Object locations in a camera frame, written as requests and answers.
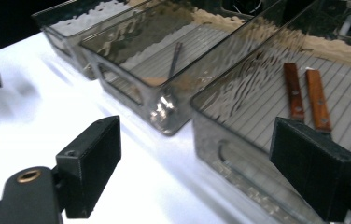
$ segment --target brown wooden stick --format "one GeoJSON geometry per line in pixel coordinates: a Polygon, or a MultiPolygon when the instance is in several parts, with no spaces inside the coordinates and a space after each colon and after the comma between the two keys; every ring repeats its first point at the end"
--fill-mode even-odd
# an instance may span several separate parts
{"type": "Polygon", "coordinates": [[[304,110],[297,65],[295,63],[284,63],[283,68],[284,77],[286,78],[291,118],[304,122],[304,110]]]}
{"type": "Polygon", "coordinates": [[[330,114],[318,70],[306,70],[306,81],[316,130],[330,133],[330,114]]]}

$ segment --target transparent container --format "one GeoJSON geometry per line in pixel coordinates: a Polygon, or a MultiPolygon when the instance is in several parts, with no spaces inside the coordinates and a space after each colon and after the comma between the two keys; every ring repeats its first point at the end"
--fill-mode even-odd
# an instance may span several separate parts
{"type": "Polygon", "coordinates": [[[160,1],[71,0],[37,12],[32,17],[60,57],[85,77],[95,79],[79,42],[160,1]]]}
{"type": "Polygon", "coordinates": [[[190,97],[272,35],[286,1],[258,16],[221,1],[163,1],[81,42],[104,89],[165,135],[188,120],[190,97]]]}
{"type": "Polygon", "coordinates": [[[283,64],[318,69],[332,140],[351,151],[351,1],[316,1],[190,100],[197,155],[281,223],[322,223],[269,161],[276,117],[289,118],[283,64]]]}

